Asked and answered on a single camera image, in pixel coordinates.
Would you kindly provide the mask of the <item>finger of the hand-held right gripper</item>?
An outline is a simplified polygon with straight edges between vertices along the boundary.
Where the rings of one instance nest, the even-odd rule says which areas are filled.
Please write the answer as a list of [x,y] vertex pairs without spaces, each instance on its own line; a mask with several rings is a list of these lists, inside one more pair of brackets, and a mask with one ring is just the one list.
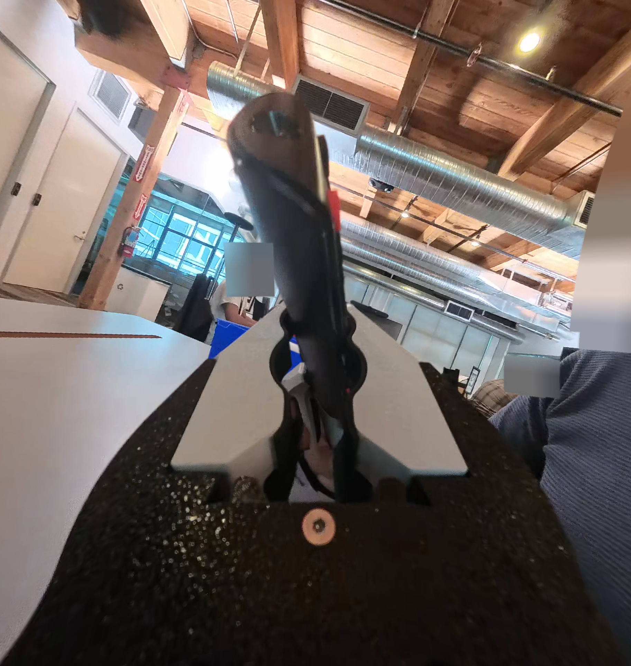
[[330,449],[336,449],[345,434],[342,423],[331,417],[326,411],[320,411],[321,440],[323,440]]
[[320,411],[305,363],[299,363],[289,370],[282,379],[282,386],[297,402],[303,425],[310,435],[310,443],[317,444],[321,435]]

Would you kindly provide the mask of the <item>black remote control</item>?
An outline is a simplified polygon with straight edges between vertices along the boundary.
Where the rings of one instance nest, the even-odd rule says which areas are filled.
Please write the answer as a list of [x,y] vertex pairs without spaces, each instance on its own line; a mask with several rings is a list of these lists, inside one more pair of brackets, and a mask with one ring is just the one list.
[[353,422],[350,316],[342,251],[311,114],[285,91],[247,103],[228,129],[228,149],[262,242],[274,253],[275,281],[320,407]]

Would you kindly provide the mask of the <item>person's right forearm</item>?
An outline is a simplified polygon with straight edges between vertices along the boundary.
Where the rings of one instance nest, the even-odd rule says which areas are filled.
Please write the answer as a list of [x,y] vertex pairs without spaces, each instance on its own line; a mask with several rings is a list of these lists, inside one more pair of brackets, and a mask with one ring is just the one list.
[[548,443],[546,411],[552,403],[553,398],[518,395],[489,418],[536,479],[541,479],[544,471],[544,447]]

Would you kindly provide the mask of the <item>person's right hand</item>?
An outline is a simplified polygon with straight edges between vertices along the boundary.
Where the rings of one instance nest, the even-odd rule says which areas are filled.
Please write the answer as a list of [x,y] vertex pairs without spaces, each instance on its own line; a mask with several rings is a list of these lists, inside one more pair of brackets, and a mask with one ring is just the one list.
[[320,439],[315,441],[305,427],[300,438],[300,449],[309,469],[330,492],[334,491],[333,448],[328,434],[322,431]]

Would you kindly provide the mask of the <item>wall vent grille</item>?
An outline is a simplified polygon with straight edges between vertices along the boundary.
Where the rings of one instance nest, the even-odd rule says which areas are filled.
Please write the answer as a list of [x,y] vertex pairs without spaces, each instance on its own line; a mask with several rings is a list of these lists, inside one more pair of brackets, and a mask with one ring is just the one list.
[[102,69],[96,72],[88,94],[118,125],[133,99],[131,89],[122,79]]

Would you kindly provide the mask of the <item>white door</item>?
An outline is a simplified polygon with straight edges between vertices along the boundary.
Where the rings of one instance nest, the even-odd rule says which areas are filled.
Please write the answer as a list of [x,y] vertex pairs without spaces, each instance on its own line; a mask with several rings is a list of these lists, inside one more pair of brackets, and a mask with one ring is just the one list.
[[0,231],[54,84],[0,31]]
[[2,282],[53,292],[69,289],[121,155],[84,112],[71,113]]

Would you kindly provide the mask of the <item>large duct vent grille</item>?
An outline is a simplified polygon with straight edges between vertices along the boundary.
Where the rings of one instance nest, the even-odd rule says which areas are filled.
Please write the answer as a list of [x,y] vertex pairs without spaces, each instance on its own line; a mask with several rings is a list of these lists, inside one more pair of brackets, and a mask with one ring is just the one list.
[[308,108],[316,122],[359,137],[365,128],[370,103],[299,74],[293,94]]

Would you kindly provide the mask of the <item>wide silver ceiling duct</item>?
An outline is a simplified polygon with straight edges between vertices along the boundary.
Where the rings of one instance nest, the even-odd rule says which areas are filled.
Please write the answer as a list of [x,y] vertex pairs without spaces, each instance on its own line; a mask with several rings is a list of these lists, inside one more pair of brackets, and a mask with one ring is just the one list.
[[372,127],[339,133],[329,159],[387,185],[579,260],[585,230],[572,225],[574,199],[559,200],[459,161],[429,146]]

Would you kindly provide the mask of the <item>blue plastic bin with tag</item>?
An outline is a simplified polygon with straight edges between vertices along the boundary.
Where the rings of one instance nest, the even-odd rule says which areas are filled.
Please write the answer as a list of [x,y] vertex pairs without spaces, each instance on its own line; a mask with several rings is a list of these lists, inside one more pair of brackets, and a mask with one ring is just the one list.
[[[215,358],[218,354],[220,354],[220,352],[234,343],[248,330],[249,327],[245,327],[223,319],[217,319],[214,335],[211,339],[208,359]],[[289,341],[289,352],[292,359],[290,369],[293,369],[302,363],[301,350],[295,337],[292,337]]]

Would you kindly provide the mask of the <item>black office chair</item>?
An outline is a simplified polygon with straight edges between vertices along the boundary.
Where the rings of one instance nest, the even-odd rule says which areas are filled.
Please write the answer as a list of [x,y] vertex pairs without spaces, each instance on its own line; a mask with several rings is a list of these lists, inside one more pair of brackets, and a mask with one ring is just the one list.
[[195,277],[184,305],[177,314],[173,331],[202,343],[206,341],[214,322],[207,296],[210,283],[211,279],[204,273]]

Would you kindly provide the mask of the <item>white recycling cabinet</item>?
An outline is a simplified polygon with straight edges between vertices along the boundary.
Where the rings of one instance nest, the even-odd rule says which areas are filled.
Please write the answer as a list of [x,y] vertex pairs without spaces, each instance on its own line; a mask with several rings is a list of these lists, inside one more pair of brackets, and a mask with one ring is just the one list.
[[104,309],[155,322],[170,287],[166,280],[121,265]]

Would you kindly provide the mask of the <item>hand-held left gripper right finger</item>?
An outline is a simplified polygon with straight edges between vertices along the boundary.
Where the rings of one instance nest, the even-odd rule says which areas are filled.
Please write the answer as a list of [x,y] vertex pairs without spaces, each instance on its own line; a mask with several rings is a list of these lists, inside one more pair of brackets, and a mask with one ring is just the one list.
[[468,466],[420,363],[363,314],[334,306],[337,502],[365,502],[383,480],[465,477]]

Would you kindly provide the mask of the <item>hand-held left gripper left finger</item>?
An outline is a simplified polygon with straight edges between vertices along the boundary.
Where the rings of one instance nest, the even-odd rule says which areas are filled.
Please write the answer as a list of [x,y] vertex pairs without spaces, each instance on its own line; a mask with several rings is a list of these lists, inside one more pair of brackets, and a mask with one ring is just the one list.
[[211,372],[172,457],[174,470],[219,475],[229,487],[252,479],[268,500],[289,499],[302,418],[281,383],[292,365],[285,310],[274,308],[205,363]]

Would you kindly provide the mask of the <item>black wall speaker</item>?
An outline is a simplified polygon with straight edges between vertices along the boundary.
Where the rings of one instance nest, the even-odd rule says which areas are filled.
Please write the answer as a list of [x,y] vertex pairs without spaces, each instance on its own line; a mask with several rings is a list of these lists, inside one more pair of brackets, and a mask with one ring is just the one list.
[[128,130],[141,142],[145,143],[155,118],[156,111],[150,107],[137,104],[134,106],[133,113],[128,121]]

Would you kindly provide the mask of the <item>wooden post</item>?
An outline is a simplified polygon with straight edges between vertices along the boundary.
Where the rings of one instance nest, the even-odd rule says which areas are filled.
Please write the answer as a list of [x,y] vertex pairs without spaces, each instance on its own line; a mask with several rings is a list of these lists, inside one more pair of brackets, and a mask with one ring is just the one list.
[[137,231],[163,162],[188,111],[189,101],[183,88],[164,88],[158,111],[148,128],[142,150],[80,294],[79,308],[105,309],[124,260],[122,247]]

